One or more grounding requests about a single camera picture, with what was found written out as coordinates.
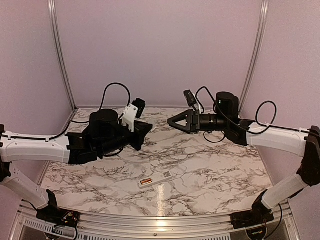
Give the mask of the orange battery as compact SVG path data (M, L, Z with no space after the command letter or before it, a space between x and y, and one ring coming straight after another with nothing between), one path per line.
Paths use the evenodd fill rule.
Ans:
M147 178L147 179L143 179L141 181L149 181L149 180L152 180L151 178Z

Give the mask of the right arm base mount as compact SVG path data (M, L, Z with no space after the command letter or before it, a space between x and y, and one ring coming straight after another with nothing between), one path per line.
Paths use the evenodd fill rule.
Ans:
M230 215L234 229L248 228L272 222L275 218L265 206L253 206L251 210L235 212Z

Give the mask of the white remote control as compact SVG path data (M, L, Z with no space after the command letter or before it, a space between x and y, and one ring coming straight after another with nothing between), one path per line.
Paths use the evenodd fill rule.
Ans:
M141 180L144 180L144 179L149 179L151 178L152 179L152 183L151 184L148 184L148 185L145 185L145 186L141 186L141 183L140 181ZM163 182L166 182L166 181L169 181L173 178L173 174L170 172L170 171L166 171L166 172L158 172L158 173L154 173L153 175L149 176L149 177L145 177L143 179L140 179L137 181L137 184L139 186L139 188L143 189L143 188L147 188L147 187L151 187L153 185L156 185L156 184L160 184L160 183L163 183Z

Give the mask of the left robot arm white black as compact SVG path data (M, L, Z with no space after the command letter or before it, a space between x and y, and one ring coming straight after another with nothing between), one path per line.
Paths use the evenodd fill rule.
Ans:
M138 109L130 105L122 117L113 109L102 109L89 116L88 126L81 132L58 136L36 137L16 135L0 127L0 184L30 202L37 212L53 223L63 219L53 192L37 186L21 173L14 161L51 161L69 165L84 165L115 151L131 146L139 151L153 125L138 121Z

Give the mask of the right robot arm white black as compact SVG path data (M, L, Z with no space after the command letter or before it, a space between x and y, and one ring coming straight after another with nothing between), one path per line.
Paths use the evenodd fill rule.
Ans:
M218 92L213 98L214 113L205 114L203 108L195 108L195 104L199 103L197 95L189 90L183 94L190 109L169 118L167 123L170 127L187 134L220 131L236 145L267 147L302 157L295 174L261 193L252 204L247 214L252 224L260 223L283 200L296 196L306 187L319 185L319 127L293 129L272 123L262 124L257 119L240 119L238 97L224 91Z

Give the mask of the white battery cover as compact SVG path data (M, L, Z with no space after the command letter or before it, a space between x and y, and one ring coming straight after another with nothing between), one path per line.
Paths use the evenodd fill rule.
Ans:
M157 128L157 123L152 119L148 123L152 125L151 132L153 132Z

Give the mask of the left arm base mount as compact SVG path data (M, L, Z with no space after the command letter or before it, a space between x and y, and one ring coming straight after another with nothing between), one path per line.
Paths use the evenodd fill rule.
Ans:
M36 218L53 223L56 226L75 228L78 225L80 213L74 210L47 206L37 210Z

